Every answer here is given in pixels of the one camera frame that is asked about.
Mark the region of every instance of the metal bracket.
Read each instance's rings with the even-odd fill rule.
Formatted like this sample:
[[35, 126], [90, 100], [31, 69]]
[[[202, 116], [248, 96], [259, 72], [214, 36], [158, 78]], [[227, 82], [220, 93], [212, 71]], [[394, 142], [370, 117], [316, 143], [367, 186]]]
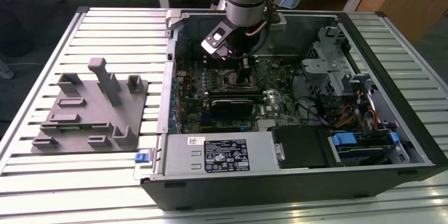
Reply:
[[182, 25], [179, 21], [182, 21], [182, 10], [179, 9], [168, 10], [166, 16], [167, 29], [170, 30], [176, 29]]

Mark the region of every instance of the silver metal panel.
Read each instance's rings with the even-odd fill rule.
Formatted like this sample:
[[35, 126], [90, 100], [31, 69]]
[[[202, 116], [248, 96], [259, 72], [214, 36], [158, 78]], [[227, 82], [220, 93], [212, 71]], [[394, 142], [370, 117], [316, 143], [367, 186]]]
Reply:
[[166, 31], [78, 31], [75, 38], [151, 38], [166, 37]]
[[[88, 17], [162, 18], [164, 12], [166, 10], [150, 8], [91, 8]], [[358, 28], [366, 39], [391, 39], [391, 34], [395, 34], [395, 31], [384, 25], [384, 22], [376, 16], [358, 13], [355, 16], [352, 15], [352, 18], [362, 25]], [[110, 38], [158, 38], [158, 34], [135, 33], [136, 35], [132, 35], [131, 32], [164, 31], [164, 24], [82, 24], [80, 30], [95, 33], [79, 32], [75, 38], [103, 38], [103, 35], [107, 36], [110, 31]], [[66, 41], [67, 39], [63, 39], [60, 47], [67, 49], [70, 43], [66, 43]], [[88, 63], [91, 57], [99, 55], [107, 58], [111, 65], [118, 66], [142, 63], [150, 65], [155, 62], [164, 62], [162, 60], [164, 59], [162, 57], [164, 52], [159, 54], [154, 51], [136, 53], [135, 50], [131, 50], [120, 54], [102, 52], [102, 49], [80, 55], [58, 53], [55, 65], [83, 65]], [[448, 154], [448, 94], [444, 87], [439, 85], [434, 72], [422, 64], [419, 55], [403, 46], [374, 46], [374, 52], [383, 63], [394, 63], [394, 65], [387, 65], [388, 72], [398, 86], [410, 89], [404, 90], [403, 93], [411, 99], [412, 108]], [[412, 63], [412, 65], [411, 67], [410, 65], [406, 67], [398, 66], [402, 63]], [[55, 72], [58, 68], [51, 65], [47, 65], [47, 68], [51, 71], [46, 85], [42, 88], [38, 86], [34, 90], [38, 99], [32, 102], [30, 109], [27, 106], [22, 109], [20, 113], [24, 114], [24, 120], [20, 123], [18, 120], [14, 125], [14, 127], [18, 125], [16, 142], [10, 148], [11, 152], [0, 160], [0, 167], [3, 162], [8, 162], [6, 173], [0, 176], [0, 218], [3, 223], [116, 223], [122, 221], [148, 223], [156, 221], [160, 223], [208, 224], [235, 222], [292, 223], [316, 220], [332, 224], [448, 222], [448, 211], [444, 209], [448, 205], [448, 172], [423, 182], [406, 183], [374, 198], [186, 212], [159, 210], [134, 179], [134, 168], [130, 165], [135, 153], [56, 156], [31, 154], [32, 140], [23, 137], [36, 134], [39, 124], [34, 125], [34, 123], [39, 123], [47, 116], [48, 110], [46, 110], [46, 107], [54, 102], [52, 97], [43, 98], [43, 96], [52, 96], [58, 91], [58, 88], [52, 86], [59, 78], [59, 74]], [[116, 76], [118, 79], [126, 79], [127, 75], [128, 73], [122, 72]], [[162, 72], [147, 71], [140, 75], [150, 82], [156, 82], [159, 85], [163, 83], [164, 75]], [[82, 73], [79, 76], [83, 80], [95, 80], [92, 74]], [[407, 82], [415, 80], [419, 80], [415, 84]], [[412, 90], [414, 88], [424, 88], [424, 90]], [[146, 120], [152, 120], [154, 114], [159, 113], [156, 103], [160, 98], [158, 97], [160, 96], [148, 96], [147, 104], [151, 107], [144, 109]], [[147, 149], [156, 146], [156, 129], [156, 121], [143, 122], [139, 148]]]
[[[147, 80], [150, 82], [162, 82], [163, 81], [163, 76], [164, 76], [163, 73], [139, 73], [139, 75], [144, 80]], [[96, 80], [96, 75], [92, 74], [92, 73], [83, 73], [83, 74], [79, 74], [78, 76], [83, 81]], [[119, 73], [115, 76], [116, 76], [118, 80], [127, 80], [130, 74], [128, 73], [126, 73], [126, 74]], [[50, 83], [56, 84], [59, 78], [60, 78], [60, 74], [55, 74], [52, 77], [50, 77]]]
[[[99, 55], [76, 55], [75, 57], [64, 57], [62, 63], [90, 63], [92, 57]], [[156, 63], [166, 62], [166, 54], [154, 55], [102, 55], [107, 63]]]
[[87, 17], [166, 17], [166, 11], [130, 12], [128, 10], [92, 10], [87, 13]]
[[164, 23], [166, 18], [152, 18], [152, 17], [86, 17], [84, 23], [138, 23], [138, 24], [156, 24]]
[[[360, 58], [356, 53], [352, 53], [352, 57], [355, 61], [360, 61]], [[410, 54], [376, 54], [376, 57], [382, 62], [388, 61], [415, 62]]]
[[166, 53], [167, 46], [71, 46], [67, 50], [70, 55], [90, 55], [90, 54], [147, 54]]
[[167, 44], [167, 38], [75, 38], [72, 41], [72, 46], [163, 46]]
[[166, 24], [82, 24], [79, 30], [166, 30]]
[[354, 20], [356, 26], [383, 26], [383, 22], [378, 20]]

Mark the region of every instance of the blue latch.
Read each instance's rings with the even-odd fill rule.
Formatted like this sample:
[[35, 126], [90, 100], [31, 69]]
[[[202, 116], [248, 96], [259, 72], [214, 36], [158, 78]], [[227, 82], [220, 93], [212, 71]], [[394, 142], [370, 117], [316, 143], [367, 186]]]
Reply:
[[398, 133], [391, 132], [390, 136], [391, 136], [392, 141], [394, 141], [395, 144], [400, 142], [400, 138], [399, 138]]
[[135, 163], [150, 163], [150, 153], [138, 153], [135, 154]]
[[358, 144], [354, 133], [336, 133], [331, 138], [336, 146], [342, 144]]

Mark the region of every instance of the metal slotted table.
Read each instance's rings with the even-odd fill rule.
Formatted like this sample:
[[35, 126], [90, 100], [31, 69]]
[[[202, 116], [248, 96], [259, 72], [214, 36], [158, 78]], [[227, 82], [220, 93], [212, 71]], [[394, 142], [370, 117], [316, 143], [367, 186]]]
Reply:
[[[23, 107], [0, 142], [3, 223], [447, 223], [448, 172], [411, 182], [372, 198], [267, 206], [162, 211], [134, 178], [135, 153], [36, 155], [32, 138], [60, 88], [59, 75], [94, 80], [87, 65], [106, 58], [118, 79], [150, 81], [139, 148], [156, 144], [168, 38], [166, 9], [91, 8], [76, 13]], [[387, 18], [351, 14], [370, 46], [430, 133], [448, 153], [448, 88]], [[352, 52], [359, 68], [366, 67]]]

